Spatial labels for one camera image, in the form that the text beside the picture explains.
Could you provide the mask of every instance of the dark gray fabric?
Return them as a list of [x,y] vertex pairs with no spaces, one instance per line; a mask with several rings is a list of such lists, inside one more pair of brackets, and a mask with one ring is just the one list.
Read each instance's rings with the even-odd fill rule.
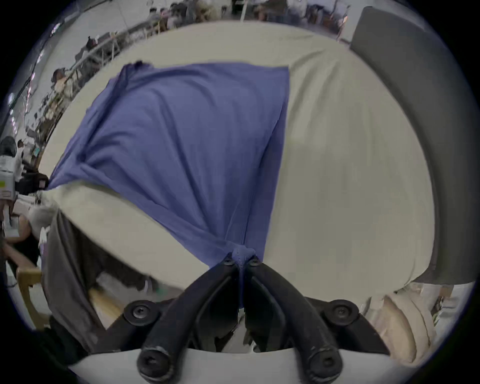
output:
[[58,210],[42,256],[42,287],[53,317],[89,352],[105,332],[88,298],[101,272],[127,287],[145,286],[145,275],[92,243]]
[[480,270],[480,112],[455,58],[432,33],[367,7],[350,49],[369,64],[416,130],[435,202],[431,263],[416,281],[463,284]]

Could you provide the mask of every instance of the white shirt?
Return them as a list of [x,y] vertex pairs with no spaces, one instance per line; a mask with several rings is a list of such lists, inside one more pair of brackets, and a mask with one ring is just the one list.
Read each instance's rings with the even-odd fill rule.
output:
[[15,181],[20,181],[22,178],[22,172],[24,170],[24,165],[22,164],[24,148],[25,147],[17,148],[17,154],[15,155]]

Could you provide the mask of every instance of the folded cloth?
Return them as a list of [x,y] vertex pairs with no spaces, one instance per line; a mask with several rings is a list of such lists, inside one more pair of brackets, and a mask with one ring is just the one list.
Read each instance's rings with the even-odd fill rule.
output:
[[262,259],[288,87],[286,67],[128,64],[87,110],[49,188],[109,187],[209,266],[238,248]]

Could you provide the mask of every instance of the person's arm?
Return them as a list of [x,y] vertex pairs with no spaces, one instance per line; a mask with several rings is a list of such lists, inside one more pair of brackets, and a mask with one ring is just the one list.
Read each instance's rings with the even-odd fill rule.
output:
[[5,241],[10,244],[19,243],[24,241],[32,233],[32,227],[28,219],[24,215],[20,215],[18,218],[18,234],[19,237],[6,237]]
[[36,268],[36,265],[33,264],[26,256],[18,252],[14,247],[3,243],[2,246],[3,254],[10,260],[12,260],[18,268]]

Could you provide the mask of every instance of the railing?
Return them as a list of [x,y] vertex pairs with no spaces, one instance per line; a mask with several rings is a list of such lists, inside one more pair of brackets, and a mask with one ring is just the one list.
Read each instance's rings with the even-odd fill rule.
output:
[[[96,45],[85,57],[78,60],[78,62],[70,68],[70,73],[67,76],[67,79],[70,79],[74,73],[78,74],[78,70],[81,66],[89,60],[94,61],[100,68],[103,68],[120,52],[130,47],[138,40],[148,39],[150,36],[160,33],[160,23],[161,19],[141,22],[131,28],[118,32],[115,36]],[[140,38],[132,39],[132,34],[136,32],[142,32]]]

